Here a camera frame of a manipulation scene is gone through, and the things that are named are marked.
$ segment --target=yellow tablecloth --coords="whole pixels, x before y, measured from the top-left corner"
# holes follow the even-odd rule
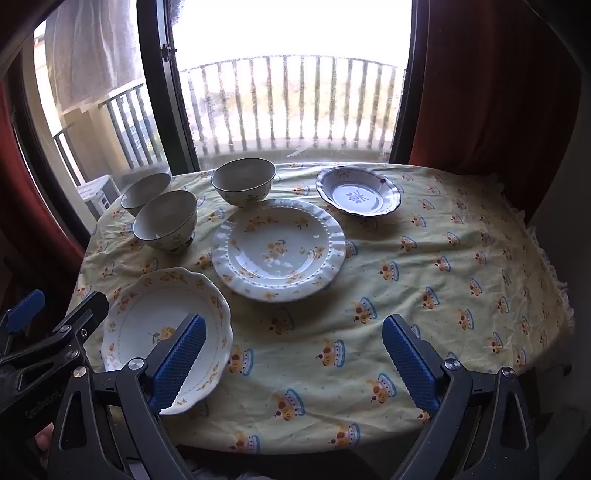
[[[145,246],[119,201],[92,235],[70,309],[90,291],[109,301],[142,273],[183,266],[206,274],[232,311],[233,354],[217,389],[187,414],[163,417],[174,442],[243,452],[310,452],[371,442],[422,426],[382,344],[399,313],[442,357],[469,369],[523,369],[570,322],[553,269],[498,189],[429,168],[362,164],[400,186],[402,205],[379,219],[335,211],[315,189],[330,163],[283,164],[269,198],[327,209],[348,239],[347,259],[323,291],[287,304],[231,292],[211,265],[217,228],[235,209],[210,171],[174,178],[199,199],[196,236],[180,257]],[[102,368],[102,327],[85,348]],[[252,358],[252,368],[244,368]]]

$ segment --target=plate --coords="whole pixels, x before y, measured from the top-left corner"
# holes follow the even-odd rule
[[[401,196],[390,180],[363,167],[335,167],[316,178],[316,190],[325,202],[353,215],[386,215],[399,207]]]
[[[325,210],[299,200],[267,200],[234,213],[216,232],[213,265],[236,293],[293,301],[325,288],[345,259],[345,236]]]
[[[226,299],[205,275],[167,268],[143,275],[123,290],[104,323],[101,353],[106,370],[111,371],[137,356],[146,358],[192,312],[205,319],[205,343],[173,405],[161,415],[190,409],[218,384],[233,340]]]

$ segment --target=metal screw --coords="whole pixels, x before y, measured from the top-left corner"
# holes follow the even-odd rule
[[[462,364],[455,358],[446,358],[443,363],[445,365],[445,368],[447,368],[448,370],[452,370],[454,372],[456,370],[459,370],[462,366]]]
[[[144,366],[144,360],[142,360],[141,358],[132,358],[127,364],[127,366],[131,370],[139,370]]]
[[[76,378],[84,377],[86,375],[86,367],[76,367],[74,370],[74,376]]]
[[[501,368],[501,371],[507,378],[515,378],[517,376],[515,370],[513,370],[511,367],[503,367]]]

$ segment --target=white bowl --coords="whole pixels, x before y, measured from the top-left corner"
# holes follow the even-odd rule
[[[146,358],[191,312],[205,320],[205,343],[172,406],[161,415],[187,411],[220,381],[233,341],[226,299],[205,275],[167,268],[143,275],[124,289],[103,323],[102,358],[110,372],[132,358]]]
[[[383,175],[363,167],[322,170],[316,178],[320,197],[346,213],[364,217],[387,215],[400,206],[400,192]]]
[[[121,197],[121,206],[134,217],[137,216],[146,203],[166,191],[171,178],[169,173],[161,172],[138,180]]]
[[[134,221],[134,235],[147,245],[182,253],[193,242],[197,199],[187,190],[163,193],[148,202]]]
[[[263,158],[239,158],[219,167],[212,185],[228,203],[242,207],[269,194],[276,172],[275,165]]]

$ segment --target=curtain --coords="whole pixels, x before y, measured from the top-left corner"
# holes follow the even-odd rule
[[[524,2],[431,1],[410,163],[497,173],[527,221],[570,141],[580,82],[571,55]]]
[[[46,296],[65,299],[66,307],[84,253],[61,230],[33,183],[12,129],[5,81],[0,82],[0,203],[0,229],[51,289]]]
[[[47,18],[45,43],[60,116],[143,77],[133,0],[66,0]]]

